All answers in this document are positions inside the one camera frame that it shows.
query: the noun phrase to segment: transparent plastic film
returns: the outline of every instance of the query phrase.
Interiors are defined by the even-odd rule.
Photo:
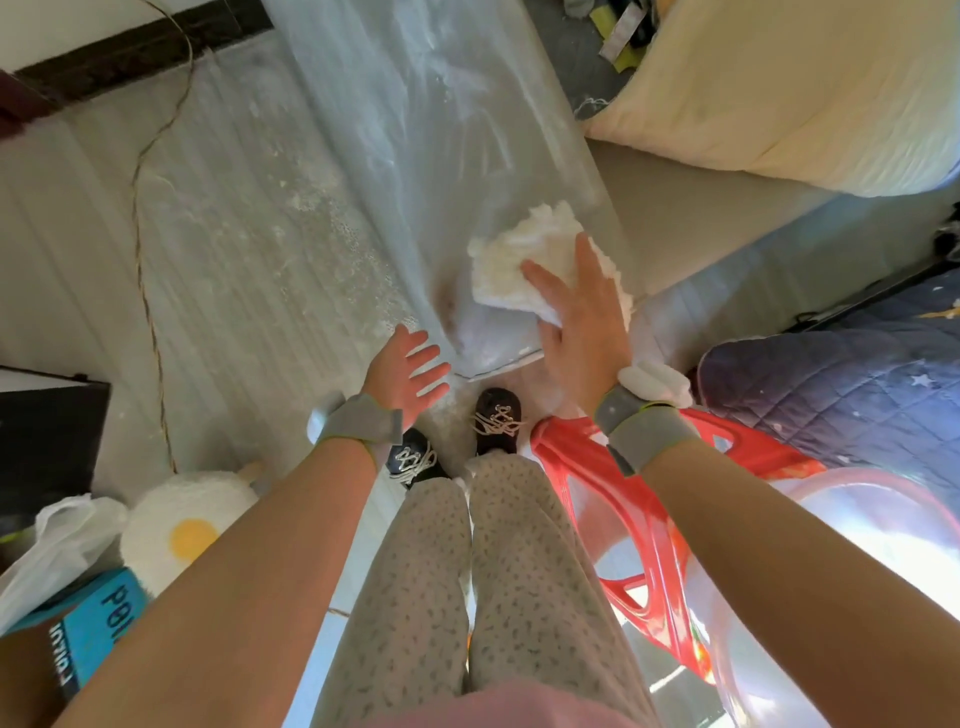
[[[540,348],[533,314],[473,300],[471,239],[566,200],[622,268],[607,190],[520,0],[266,6],[420,324],[458,374]]]

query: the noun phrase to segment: leg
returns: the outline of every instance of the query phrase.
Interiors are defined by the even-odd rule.
[[[528,677],[660,725],[593,565],[539,464],[492,451],[473,461],[477,690]]]
[[[377,551],[317,703],[333,728],[463,690],[470,523],[463,490],[418,482]]]

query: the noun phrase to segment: wall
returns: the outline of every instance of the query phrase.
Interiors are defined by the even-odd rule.
[[[180,12],[204,0],[156,0]],[[0,69],[15,71],[160,17],[143,0],[2,0]]]

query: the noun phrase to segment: pillow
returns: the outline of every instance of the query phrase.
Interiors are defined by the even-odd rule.
[[[954,0],[677,0],[587,136],[863,197],[960,159]]]

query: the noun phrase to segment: hand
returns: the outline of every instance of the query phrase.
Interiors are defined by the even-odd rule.
[[[410,333],[400,324],[394,330],[383,349],[373,358],[367,370],[361,392],[373,397],[384,409],[403,410],[404,431],[413,426],[423,410],[430,407],[450,391],[446,382],[439,384],[424,395],[424,389],[450,373],[446,362],[438,364],[423,374],[411,376],[414,371],[440,355],[440,347],[426,347],[417,353],[410,352],[425,344],[426,331]]]
[[[547,371],[592,417],[616,384],[617,373],[633,363],[633,353],[616,283],[603,275],[585,232],[577,235],[576,259],[573,289],[532,260],[524,260],[520,270],[562,324],[557,328],[538,321]]]

